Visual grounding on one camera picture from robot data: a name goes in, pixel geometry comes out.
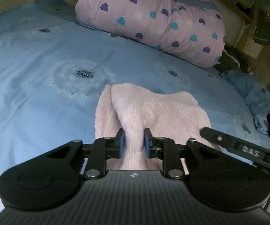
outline white heart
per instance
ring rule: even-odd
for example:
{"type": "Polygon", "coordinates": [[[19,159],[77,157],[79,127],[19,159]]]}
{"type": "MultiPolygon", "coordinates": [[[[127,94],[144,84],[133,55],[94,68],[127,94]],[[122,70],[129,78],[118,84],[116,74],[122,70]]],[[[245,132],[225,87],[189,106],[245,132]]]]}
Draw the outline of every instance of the white heart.
{"type": "Polygon", "coordinates": [[[142,12],[140,12],[140,11],[136,11],[135,13],[134,13],[134,18],[136,18],[136,19],[138,19],[138,20],[142,20],[142,12]]]}
{"type": "Polygon", "coordinates": [[[157,35],[163,35],[164,31],[166,30],[166,28],[161,28],[161,27],[158,27],[156,29],[156,34],[157,35]]]}

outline blue gripper pad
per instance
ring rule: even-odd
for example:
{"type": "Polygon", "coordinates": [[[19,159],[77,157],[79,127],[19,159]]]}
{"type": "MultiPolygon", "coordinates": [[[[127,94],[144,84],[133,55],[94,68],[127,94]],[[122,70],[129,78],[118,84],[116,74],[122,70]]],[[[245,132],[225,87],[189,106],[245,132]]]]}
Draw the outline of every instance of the blue gripper pad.
{"type": "Polygon", "coordinates": [[[151,157],[150,140],[149,140],[148,135],[145,131],[143,133],[143,136],[144,136],[143,142],[144,142],[145,154],[146,154],[147,158],[150,158],[151,157]]]}
{"type": "Polygon", "coordinates": [[[118,154],[119,158],[122,158],[124,154],[125,143],[126,143],[126,134],[125,132],[123,132],[119,140],[119,154],[118,154]]]}

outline blue cloth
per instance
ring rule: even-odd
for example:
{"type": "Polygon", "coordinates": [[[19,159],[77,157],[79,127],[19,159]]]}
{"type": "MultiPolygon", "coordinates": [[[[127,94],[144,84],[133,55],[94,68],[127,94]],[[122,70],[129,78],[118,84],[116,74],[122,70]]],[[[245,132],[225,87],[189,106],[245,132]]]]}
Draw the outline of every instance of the blue cloth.
{"type": "Polygon", "coordinates": [[[270,93],[264,85],[250,74],[238,70],[223,73],[244,99],[259,132],[268,135],[267,115],[270,113],[270,93]]]}
{"type": "Polygon", "coordinates": [[[127,82],[160,94],[187,91],[212,128],[270,149],[215,69],[84,28],[73,6],[44,0],[0,14],[0,175],[71,140],[92,143],[101,92],[127,82]]]}

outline logo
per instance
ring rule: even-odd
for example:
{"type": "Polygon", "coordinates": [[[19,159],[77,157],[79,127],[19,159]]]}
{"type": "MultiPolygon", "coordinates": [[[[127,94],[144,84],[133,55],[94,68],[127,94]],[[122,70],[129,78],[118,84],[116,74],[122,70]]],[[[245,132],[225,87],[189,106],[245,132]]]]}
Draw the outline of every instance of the logo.
{"type": "Polygon", "coordinates": [[[133,174],[130,174],[130,176],[131,176],[132,178],[136,178],[136,177],[138,177],[138,176],[139,176],[139,174],[137,174],[137,173],[133,173],[133,174]]]}
{"type": "Polygon", "coordinates": [[[255,157],[259,157],[259,154],[260,154],[259,151],[253,150],[252,148],[248,148],[248,147],[246,147],[246,146],[244,146],[244,147],[242,148],[242,151],[245,152],[245,153],[248,153],[248,154],[250,154],[250,155],[253,155],[253,156],[255,156],[255,157]]]}

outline blanket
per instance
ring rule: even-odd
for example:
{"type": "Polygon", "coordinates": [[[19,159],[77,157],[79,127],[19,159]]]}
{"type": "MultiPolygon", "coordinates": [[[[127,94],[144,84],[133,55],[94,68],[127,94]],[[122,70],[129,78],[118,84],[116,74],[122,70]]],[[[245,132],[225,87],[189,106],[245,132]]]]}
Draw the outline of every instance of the blanket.
{"type": "Polygon", "coordinates": [[[222,74],[240,94],[254,119],[256,129],[268,135],[267,115],[270,113],[270,92],[255,77],[239,70],[229,70],[222,74]]]}
{"type": "MultiPolygon", "coordinates": [[[[107,161],[108,169],[161,170],[162,161],[147,159],[143,149],[143,131],[149,128],[155,137],[173,139],[186,144],[189,138],[221,151],[218,145],[199,135],[203,127],[211,127],[206,112],[188,92],[155,94],[130,83],[107,85],[101,94],[95,114],[95,137],[115,137],[119,128],[126,135],[122,159],[107,161]]],[[[182,160],[185,173],[188,170],[182,160]]]]}

